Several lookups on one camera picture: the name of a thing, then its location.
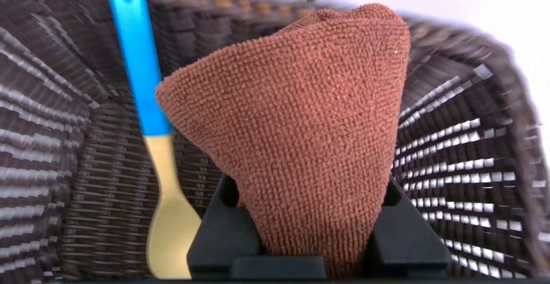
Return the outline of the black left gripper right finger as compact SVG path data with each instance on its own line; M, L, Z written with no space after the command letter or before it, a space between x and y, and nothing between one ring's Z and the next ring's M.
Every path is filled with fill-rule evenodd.
M370 235L370 278L447 278L450 253L391 177Z

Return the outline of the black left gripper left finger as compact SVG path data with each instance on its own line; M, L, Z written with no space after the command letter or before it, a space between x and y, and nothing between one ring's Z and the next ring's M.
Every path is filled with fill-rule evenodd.
M230 278L235 260L261 254L256 226L238 202L235 181L222 175L187 253L192 278Z

